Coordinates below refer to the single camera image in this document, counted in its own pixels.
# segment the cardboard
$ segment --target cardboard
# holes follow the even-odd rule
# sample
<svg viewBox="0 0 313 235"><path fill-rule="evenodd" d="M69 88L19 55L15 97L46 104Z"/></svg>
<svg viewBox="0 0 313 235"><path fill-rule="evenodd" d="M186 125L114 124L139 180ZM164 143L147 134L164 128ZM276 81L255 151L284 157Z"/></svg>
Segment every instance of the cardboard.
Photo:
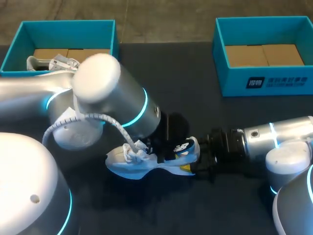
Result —
<svg viewBox="0 0 313 235"><path fill-rule="evenodd" d="M73 58L82 63L88 57L98 53L110 53L110 49L69 49L67 53L68 58Z"/></svg>
<svg viewBox="0 0 313 235"><path fill-rule="evenodd" d="M58 54L67 56L68 49L35 49L34 56L38 59L51 60Z"/></svg>
<svg viewBox="0 0 313 235"><path fill-rule="evenodd" d="M262 46L225 46L231 67L268 66Z"/></svg>
<svg viewBox="0 0 313 235"><path fill-rule="evenodd" d="M263 45L270 66L304 65L294 44Z"/></svg>

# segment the black table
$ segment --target black table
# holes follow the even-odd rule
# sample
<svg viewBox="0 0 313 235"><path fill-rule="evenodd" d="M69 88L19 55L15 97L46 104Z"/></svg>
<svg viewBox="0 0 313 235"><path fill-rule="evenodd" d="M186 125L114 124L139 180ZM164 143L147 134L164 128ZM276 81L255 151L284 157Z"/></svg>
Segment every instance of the black table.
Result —
<svg viewBox="0 0 313 235"><path fill-rule="evenodd" d="M0 57L6 50L0 47ZM121 44L120 61L161 109L189 120L195 137L213 127L248 127L313 113L313 96L223 98L211 43ZM2 125L0 131L40 140L47 127L39 118ZM106 169L110 148L105 141L81 152L49 148L79 206L81 235L277 234L265 180L221 174L211 184L157 169L130 181Z"/></svg>

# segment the blue led ring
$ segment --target blue led ring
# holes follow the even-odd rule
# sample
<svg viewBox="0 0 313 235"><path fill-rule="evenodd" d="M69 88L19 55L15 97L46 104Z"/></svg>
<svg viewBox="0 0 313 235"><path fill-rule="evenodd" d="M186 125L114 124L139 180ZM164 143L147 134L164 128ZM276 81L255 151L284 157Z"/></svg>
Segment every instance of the blue led ring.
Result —
<svg viewBox="0 0 313 235"><path fill-rule="evenodd" d="M68 223L68 220L69 220L70 213L72 211L72 194L70 193L70 190L69 190L69 198L70 198L70 202L69 202L69 210L68 210L68 214L67 214L67 219L65 220L64 225L62 226L60 231L57 233L57 235L61 235L61 233L65 229L65 227L66 227L66 225Z"/></svg>

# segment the shoe logo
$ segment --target shoe logo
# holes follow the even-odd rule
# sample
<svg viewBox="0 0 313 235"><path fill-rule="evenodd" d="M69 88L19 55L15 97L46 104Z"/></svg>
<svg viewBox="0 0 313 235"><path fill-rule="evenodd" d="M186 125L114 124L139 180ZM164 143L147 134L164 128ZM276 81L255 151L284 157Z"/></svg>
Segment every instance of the shoe logo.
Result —
<svg viewBox="0 0 313 235"><path fill-rule="evenodd" d="M187 146L189 145L189 143L183 143L182 145L177 145L175 148L174 148L174 152L180 152L184 149L187 148Z"/></svg>

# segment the screw hole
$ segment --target screw hole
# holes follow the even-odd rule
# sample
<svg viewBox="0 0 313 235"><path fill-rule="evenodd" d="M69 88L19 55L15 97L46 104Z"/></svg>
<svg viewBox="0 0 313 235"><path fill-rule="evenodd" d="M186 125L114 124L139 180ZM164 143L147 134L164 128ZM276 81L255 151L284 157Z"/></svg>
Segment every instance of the screw hole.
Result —
<svg viewBox="0 0 313 235"><path fill-rule="evenodd" d="M39 196L37 196L37 195L35 195L35 194L33 194L33 195L30 196L30 200L31 200L32 203L35 203L35 204L40 203Z"/></svg>
<svg viewBox="0 0 313 235"><path fill-rule="evenodd" d="M259 133L258 133L257 131L254 131L254 132L251 133L251 135L252 135L253 137L258 136L258 134L259 134Z"/></svg>

